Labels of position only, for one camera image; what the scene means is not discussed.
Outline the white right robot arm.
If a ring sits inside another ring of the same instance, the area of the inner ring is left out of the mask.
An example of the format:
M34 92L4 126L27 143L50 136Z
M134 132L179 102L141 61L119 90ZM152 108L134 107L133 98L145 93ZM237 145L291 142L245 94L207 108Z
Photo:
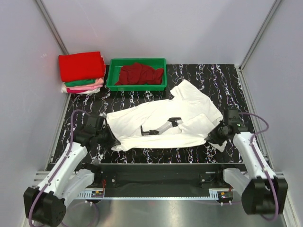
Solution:
M283 212L288 184L268 165L254 137L242 123L220 122L208 133L206 141L212 144L221 146L230 139L240 152L248 173L244 175L237 168L227 168L215 175L215 182L222 188L230 185L239 193L246 214L274 220Z

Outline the white printed t-shirt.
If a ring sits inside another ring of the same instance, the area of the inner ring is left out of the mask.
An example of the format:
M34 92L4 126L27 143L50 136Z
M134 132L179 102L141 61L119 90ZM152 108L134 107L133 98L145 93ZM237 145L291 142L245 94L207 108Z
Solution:
M132 148L186 148L205 144L208 133L223 119L211 99L183 80L173 99L151 101L107 114L120 142L113 151Z

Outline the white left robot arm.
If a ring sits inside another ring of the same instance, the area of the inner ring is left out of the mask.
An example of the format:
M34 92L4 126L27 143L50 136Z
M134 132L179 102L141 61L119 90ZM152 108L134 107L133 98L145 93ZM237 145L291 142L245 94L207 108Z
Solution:
M71 142L49 174L36 187L28 187L24 207L29 225L57 227L64 219L70 203L87 187L105 185L101 168L85 164L75 176L75 168L95 144L112 147L119 144L109 125L100 128L84 126L71 133Z

